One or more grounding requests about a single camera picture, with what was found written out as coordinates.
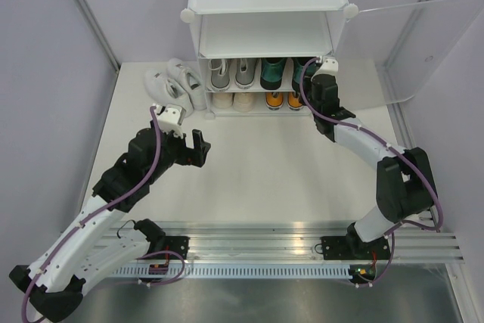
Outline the green heeled shoe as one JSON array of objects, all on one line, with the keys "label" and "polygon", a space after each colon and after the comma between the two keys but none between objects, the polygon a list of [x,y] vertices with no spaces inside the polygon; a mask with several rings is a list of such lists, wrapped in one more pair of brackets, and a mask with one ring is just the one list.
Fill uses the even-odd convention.
[{"label": "green heeled shoe", "polygon": [[[303,68],[307,62],[309,62],[312,58],[311,57],[293,57],[293,75],[292,75],[292,87],[295,92],[299,91],[299,84],[301,80],[301,74],[303,73]],[[307,66],[306,71],[304,73],[304,78],[309,78],[314,75],[315,71],[317,70],[316,64],[311,64]]]},{"label": "green heeled shoe", "polygon": [[287,59],[284,57],[263,58],[260,84],[265,90],[277,90],[281,87]]}]

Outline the orange canvas sneaker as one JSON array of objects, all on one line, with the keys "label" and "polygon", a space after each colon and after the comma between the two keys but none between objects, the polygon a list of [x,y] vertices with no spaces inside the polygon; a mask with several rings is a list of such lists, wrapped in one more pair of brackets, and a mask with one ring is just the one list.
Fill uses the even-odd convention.
[{"label": "orange canvas sneaker", "polygon": [[280,110],[284,103],[284,94],[282,92],[266,92],[265,104],[269,110]]},{"label": "orange canvas sneaker", "polygon": [[303,104],[299,99],[298,92],[290,92],[287,95],[287,104],[292,111],[299,111],[299,110],[302,110],[303,108]]}]

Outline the beige lace sneaker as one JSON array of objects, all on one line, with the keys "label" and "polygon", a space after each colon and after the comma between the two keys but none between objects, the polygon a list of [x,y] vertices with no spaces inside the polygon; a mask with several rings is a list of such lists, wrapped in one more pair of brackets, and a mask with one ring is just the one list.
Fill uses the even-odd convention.
[{"label": "beige lace sneaker", "polygon": [[230,92],[213,93],[212,105],[218,110],[230,109],[233,105],[234,94]]},{"label": "beige lace sneaker", "polygon": [[250,112],[255,105],[253,93],[239,92],[234,94],[233,108],[239,113]]}]

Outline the white sneaker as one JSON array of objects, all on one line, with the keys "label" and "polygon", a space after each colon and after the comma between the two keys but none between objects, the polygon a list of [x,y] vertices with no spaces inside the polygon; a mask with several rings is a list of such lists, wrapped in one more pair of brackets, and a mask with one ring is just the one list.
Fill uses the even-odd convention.
[{"label": "white sneaker", "polygon": [[178,58],[169,60],[167,71],[169,76],[188,93],[193,108],[195,110],[205,110],[205,91],[199,73]]},{"label": "white sneaker", "polygon": [[144,87],[155,103],[183,107],[187,115],[193,113],[194,108],[185,89],[173,78],[155,69],[148,70],[144,75]]}]

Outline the grey canvas sneaker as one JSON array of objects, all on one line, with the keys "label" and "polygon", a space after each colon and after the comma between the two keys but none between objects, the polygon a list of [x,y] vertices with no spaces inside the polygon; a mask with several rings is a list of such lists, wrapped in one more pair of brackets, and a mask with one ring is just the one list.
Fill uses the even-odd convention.
[{"label": "grey canvas sneaker", "polygon": [[257,58],[237,59],[235,84],[239,89],[249,89],[253,85],[257,63]]},{"label": "grey canvas sneaker", "polygon": [[210,71],[210,84],[218,92],[224,92],[228,89],[230,83],[229,76],[229,59],[211,59],[208,63]]}]

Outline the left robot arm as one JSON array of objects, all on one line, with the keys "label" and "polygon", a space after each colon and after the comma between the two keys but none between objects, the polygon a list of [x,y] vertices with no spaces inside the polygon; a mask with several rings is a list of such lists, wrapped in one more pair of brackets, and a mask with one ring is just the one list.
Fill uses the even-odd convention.
[{"label": "left robot arm", "polygon": [[101,252],[90,251],[100,237],[147,196],[150,186],[171,166],[202,167],[211,148],[200,130],[193,130],[193,147],[174,132],[140,130],[93,188],[85,207],[55,244],[30,265],[17,265],[9,278],[42,319],[61,322],[101,280],[130,260],[182,259],[164,230],[149,219],[135,223],[128,234]]}]

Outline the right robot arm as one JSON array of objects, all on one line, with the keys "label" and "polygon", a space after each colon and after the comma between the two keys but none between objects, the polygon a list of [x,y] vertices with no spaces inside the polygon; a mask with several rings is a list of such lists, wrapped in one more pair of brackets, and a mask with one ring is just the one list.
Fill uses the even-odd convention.
[{"label": "right robot arm", "polygon": [[353,222],[344,236],[321,238],[327,260],[389,259],[386,237],[438,205],[427,153],[392,146],[341,107],[335,76],[320,73],[302,80],[301,97],[313,112],[320,134],[360,157],[376,172],[376,205]]}]

